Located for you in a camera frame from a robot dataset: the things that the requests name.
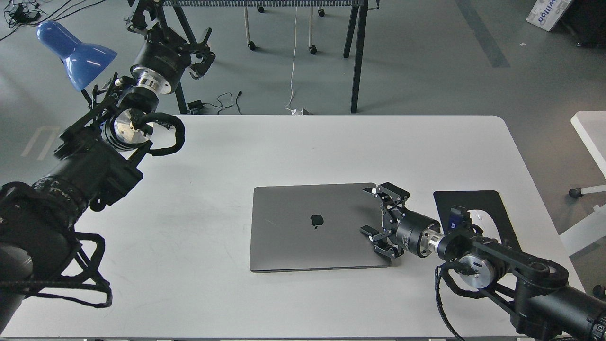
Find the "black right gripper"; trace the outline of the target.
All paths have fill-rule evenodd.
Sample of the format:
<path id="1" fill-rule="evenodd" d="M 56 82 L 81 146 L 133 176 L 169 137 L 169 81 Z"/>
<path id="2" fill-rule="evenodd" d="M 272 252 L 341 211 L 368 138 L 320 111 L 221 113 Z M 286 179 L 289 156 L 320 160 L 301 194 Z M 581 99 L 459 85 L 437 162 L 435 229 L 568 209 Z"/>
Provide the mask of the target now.
<path id="1" fill-rule="evenodd" d="M 396 259 L 404 251 L 420 258 L 432 253 L 430 238 L 440 234 L 440 223 L 404 207 L 403 204 L 410 198 L 409 192 L 392 183 L 364 188 L 362 191 L 382 201 L 383 232 L 368 225 L 360 228 L 360 232 L 370 240 L 376 254 Z"/>

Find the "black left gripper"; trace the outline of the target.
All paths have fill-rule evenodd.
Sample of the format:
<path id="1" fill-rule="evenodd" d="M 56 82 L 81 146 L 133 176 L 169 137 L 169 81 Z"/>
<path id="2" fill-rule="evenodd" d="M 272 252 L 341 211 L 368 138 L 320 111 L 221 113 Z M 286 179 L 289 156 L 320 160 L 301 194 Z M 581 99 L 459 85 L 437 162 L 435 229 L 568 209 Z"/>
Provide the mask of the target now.
<path id="1" fill-rule="evenodd" d="M 194 80 L 204 77 L 216 58 L 208 45 L 211 34 L 212 28 L 206 28 L 201 42 L 189 43 L 172 28 L 150 29 L 130 69 L 135 86 L 154 95 L 172 94 L 179 87 L 186 68 Z M 196 53 L 203 53 L 203 57 L 191 64 L 191 54 Z"/>

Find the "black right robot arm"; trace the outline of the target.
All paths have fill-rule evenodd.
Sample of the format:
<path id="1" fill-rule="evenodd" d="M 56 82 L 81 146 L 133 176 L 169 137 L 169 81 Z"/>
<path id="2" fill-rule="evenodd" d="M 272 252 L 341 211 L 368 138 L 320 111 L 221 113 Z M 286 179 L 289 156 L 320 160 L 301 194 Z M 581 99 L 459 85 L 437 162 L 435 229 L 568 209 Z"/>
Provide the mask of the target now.
<path id="1" fill-rule="evenodd" d="M 558 263 L 515 250 L 506 239 L 490 238 L 462 206 L 450 208 L 444 224 L 405 207 L 409 192 L 391 183 L 364 189 L 380 201 L 382 229 L 362 226 L 373 250 L 390 259 L 410 252 L 420 258 L 435 254 L 438 313 L 446 328 L 463 339 L 449 322 L 441 283 L 452 293 L 489 298 L 509 315 L 518 334 L 541 341 L 603 341 L 605 302 L 569 285 L 569 272 Z"/>

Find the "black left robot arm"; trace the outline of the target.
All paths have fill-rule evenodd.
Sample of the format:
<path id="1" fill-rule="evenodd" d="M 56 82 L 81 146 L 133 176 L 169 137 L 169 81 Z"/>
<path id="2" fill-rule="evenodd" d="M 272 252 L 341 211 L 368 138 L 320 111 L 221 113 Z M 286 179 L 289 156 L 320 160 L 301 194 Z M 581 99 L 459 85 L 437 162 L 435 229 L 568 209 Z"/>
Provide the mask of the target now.
<path id="1" fill-rule="evenodd" d="M 22 300 L 58 298 L 46 288 L 97 291 L 104 302 L 69 300 L 93 308 L 112 304 L 110 283 L 99 273 L 105 240 L 76 231 L 75 224 L 87 209 L 99 212 L 124 198 L 143 179 L 138 165 L 146 155 L 183 147 L 184 123 L 156 110 L 158 96 L 173 93 L 186 68 L 194 79 L 208 71 L 215 59 L 211 32 L 189 43 L 163 24 L 147 30 L 131 76 L 113 76 L 101 90 L 104 99 L 89 99 L 89 112 L 61 134 L 58 166 L 33 184 L 2 186 L 2 329 Z"/>

